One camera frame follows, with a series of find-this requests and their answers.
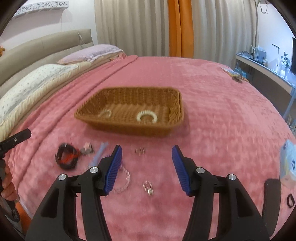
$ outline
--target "beige upholstered headboard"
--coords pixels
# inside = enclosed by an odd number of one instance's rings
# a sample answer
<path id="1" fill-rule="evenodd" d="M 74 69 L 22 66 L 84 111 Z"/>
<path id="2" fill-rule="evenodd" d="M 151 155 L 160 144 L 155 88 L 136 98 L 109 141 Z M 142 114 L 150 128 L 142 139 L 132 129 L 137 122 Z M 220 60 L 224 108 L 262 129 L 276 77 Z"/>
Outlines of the beige upholstered headboard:
<path id="1" fill-rule="evenodd" d="M 34 69 L 93 46 L 90 29 L 47 35 L 21 44 L 0 57 L 0 98 Z"/>

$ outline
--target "white decorative shelf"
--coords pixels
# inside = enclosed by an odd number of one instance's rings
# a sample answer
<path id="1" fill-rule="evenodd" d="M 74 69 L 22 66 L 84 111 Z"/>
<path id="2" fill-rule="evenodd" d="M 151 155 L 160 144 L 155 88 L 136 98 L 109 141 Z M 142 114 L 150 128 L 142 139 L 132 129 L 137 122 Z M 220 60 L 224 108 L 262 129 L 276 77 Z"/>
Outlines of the white decorative shelf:
<path id="1" fill-rule="evenodd" d="M 48 1 L 39 2 L 21 6 L 15 15 L 12 17 L 18 18 L 34 12 L 50 11 L 50 10 L 65 10 L 69 7 L 69 1 Z"/>

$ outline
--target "white desk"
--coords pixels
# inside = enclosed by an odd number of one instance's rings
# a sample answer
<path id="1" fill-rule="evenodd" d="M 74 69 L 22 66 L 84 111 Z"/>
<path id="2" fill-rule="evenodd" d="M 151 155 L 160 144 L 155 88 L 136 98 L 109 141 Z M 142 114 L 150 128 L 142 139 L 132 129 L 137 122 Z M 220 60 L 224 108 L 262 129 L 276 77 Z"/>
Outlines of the white desk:
<path id="1" fill-rule="evenodd" d="M 243 63 L 251 66 L 252 68 L 260 71 L 262 74 L 266 75 L 270 79 L 272 79 L 274 82 L 276 82 L 279 86 L 281 86 L 285 91 L 287 91 L 291 95 L 290 103 L 283 115 L 283 119 L 286 120 L 286 118 L 288 117 L 288 114 L 290 112 L 290 109 L 293 105 L 293 102 L 296 98 L 296 76 L 294 74 L 290 73 L 288 75 L 288 80 L 285 80 L 277 73 L 273 72 L 272 70 L 266 68 L 265 66 L 255 62 L 255 61 L 249 59 L 246 56 L 243 56 L 243 55 L 237 53 L 235 58 L 237 60 L 237 68 L 239 68 L 239 63 L 243 62 Z"/>

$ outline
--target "black hair tie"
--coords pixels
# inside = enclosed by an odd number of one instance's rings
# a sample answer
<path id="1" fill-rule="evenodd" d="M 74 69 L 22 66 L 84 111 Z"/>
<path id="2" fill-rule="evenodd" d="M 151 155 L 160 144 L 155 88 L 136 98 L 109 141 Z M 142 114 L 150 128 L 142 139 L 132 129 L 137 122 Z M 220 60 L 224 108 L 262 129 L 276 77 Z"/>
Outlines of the black hair tie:
<path id="1" fill-rule="evenodd" d="M 64 163 L 62 160 L 62 155 L 63 153 L 65 154 L 73 154 L 75 157 L 67 163 Z M 57 151 L 57 154 L 55 155 L 56 158 L 56 162 L 57 164 L 64 170 L 70 170 L 75 168 L 77 161 L 78 161 L 78 156 L 80 156 L 81 153 L 80 151 L 78 151 L 75 147 L 67 144 L 67 143 L 63 143 L 59 146 L 59 149 Z"/>
<path id="2" fill-rule="evenodd" d="M 294 205 L 295 205 L 295 200 L 294 200 L 294 197 L 292 194 L 289 194 L 288 195 L 288 198 L 287 198 L 287 205 L 289 208 L 292 208 Z"/>

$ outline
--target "pink blanket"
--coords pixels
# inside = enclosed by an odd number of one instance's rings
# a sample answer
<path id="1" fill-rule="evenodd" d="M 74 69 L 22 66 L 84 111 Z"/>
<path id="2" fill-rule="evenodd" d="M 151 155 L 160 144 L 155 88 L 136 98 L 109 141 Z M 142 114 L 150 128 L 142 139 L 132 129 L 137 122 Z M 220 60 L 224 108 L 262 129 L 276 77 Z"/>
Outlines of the pink blanket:
<path id="1" fill-rule="evenodd" d="M 102 198 L 113 240 L 182 240 L 193 198 L 181 190 L 171 160 L 173 145 L 179 145 L 185 156 L 214 175 L 235 173 L 262 212 L 264 182 L 279 177 L 280 147 L 286 139 L 295 143 L 295 138 L 265 97 L 249 83 L 232 80 L 221 67 L 197 59 L 129 56 L 91 70 L 65 86 L 20 126 L 19 130 L 29 128 L 32 137 L 8 156 L 21 203 L 33 215 L 53 181 L 65 172 L 54 158 L 60 143 L 82 147 L 90 142 L 98 150 L 101 142 L 108 141 L 104 155 L 111 154 L 116 144 L 121 145 L 123 163 L 131 175 L 125 192 Z M 158 139 L 104 133 L 73 117 L 92 94 L 111 86 L 179 89 L 184 124 L 169 137 Z M 145 148 L 145 154 L 135 155 L 136 148 Z M 82 174 L 92 158 L 80 158 L 76 169 L 66 173 Z M 153 185 L 153 196 L 143 189 L 146 180 Z M 123 184 L 124 173 L 120 172 L 115 185 Z M 282 186 L 276 232 L 292 211 L 286 204 L 290 192 Z M 79 233 L 85 238 L 80 206 L 77 211 Z M 215 197 L 210 238 L 216 234 L 217 220 Z"/>

